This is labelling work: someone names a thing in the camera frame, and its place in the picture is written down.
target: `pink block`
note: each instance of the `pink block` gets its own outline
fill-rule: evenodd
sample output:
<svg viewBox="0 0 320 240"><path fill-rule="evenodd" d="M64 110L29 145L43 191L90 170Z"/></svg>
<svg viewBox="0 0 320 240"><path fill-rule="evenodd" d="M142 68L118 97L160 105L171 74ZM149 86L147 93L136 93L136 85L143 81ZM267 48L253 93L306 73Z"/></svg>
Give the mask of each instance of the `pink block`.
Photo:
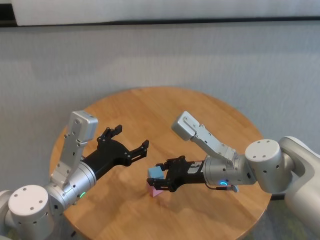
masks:
<svg viewBox="0 0 320 240"><path fill-rule="evenodd" d="M146 184L146 188L153 198L163 192L163 190L156 190L154 186L150 186L148 183Z"/></svg>

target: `floor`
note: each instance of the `floor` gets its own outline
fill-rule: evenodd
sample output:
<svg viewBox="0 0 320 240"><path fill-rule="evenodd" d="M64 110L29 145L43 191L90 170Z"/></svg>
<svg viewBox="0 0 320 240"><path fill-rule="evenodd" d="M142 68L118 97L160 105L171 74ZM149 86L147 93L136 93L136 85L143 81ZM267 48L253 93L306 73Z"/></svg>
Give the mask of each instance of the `floor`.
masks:
<svg viewBox="0 0 320 240"><path fill-rule="evenodd" d="M71 237L73 229L62 219L47 240L84 240L78 234ZM271 201L255 228L244 240L317 240L286 207L283 200Z"/></svg>

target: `metal bracket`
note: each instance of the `metal bracket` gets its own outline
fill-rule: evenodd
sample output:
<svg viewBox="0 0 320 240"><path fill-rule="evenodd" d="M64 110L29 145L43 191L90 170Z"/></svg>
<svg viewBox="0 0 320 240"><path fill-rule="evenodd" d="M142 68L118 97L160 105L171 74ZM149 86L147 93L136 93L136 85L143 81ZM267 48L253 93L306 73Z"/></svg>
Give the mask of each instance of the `metal bracket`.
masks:
<svg viewBox="0 0 320 240"><path fill-rule="evenodd" d="M184 111L173 123L172 129L185 141L195 142L213 158L223 159L228 170L234 169L236 150L216 139L203 124Z"/></svg>
<svg viewBox="0 0 320 240"><path fill-rule="evenodd" d="M70 176L77 170L84 147L93 139L97 124L98 119L85 111L71 113L60 161L51 175L51 181L61 189L68 188Z"/></svg>

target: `cylindrical joint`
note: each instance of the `cylindrical joint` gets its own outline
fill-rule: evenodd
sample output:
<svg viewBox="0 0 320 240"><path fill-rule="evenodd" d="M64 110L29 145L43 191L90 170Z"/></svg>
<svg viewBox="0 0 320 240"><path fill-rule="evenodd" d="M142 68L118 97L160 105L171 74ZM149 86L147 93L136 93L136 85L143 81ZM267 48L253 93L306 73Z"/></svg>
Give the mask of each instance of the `cylindrical joint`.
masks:
<svg viewBox="0 0 320 240"><path fill-rule="evenodd" d="M262 139L251 143L245 157L262 190L280 193L287 189L292 173L276 141Z"/></svg>
<svg viewBox="0 0 320 240"><path fill-rule="evenodd" d="M237 155L234 168L228 169L224 159L206 156L203 164L203 175L208 185L230 186L251 185L256 182L244 155Z"/></svg>
<svg viewBox="0 0 320 240"><path fill-rule="evenodd" d="M59 217L68 207L75 204L96 182L93 171L81 161L65 189L61 189L54 182L46 185L45 189L50 195L51 210L54 217Z"/></svg>
<svg viewBox="0 0 320 240"><path fill-rule="evenodd" d="M16 190L8 206L16 230L22 240L43 240L54 229L47 191L37 185Z"/></svg>

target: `black cable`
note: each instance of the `black cable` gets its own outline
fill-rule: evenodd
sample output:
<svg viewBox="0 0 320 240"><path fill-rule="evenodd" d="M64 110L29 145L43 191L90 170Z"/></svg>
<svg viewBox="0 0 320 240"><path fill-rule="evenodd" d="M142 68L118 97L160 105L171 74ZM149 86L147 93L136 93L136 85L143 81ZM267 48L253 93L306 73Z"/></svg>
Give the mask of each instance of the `black cable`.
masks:
<svg viewBox="0 0 320 240"><path fill-rule="evenodd" d="M208 186L207 183L205 183L205 186L208 188L208 189L211 189L211 190L228 190L228 188L226 186L217 186L217 187L210 187Z"/></svg>

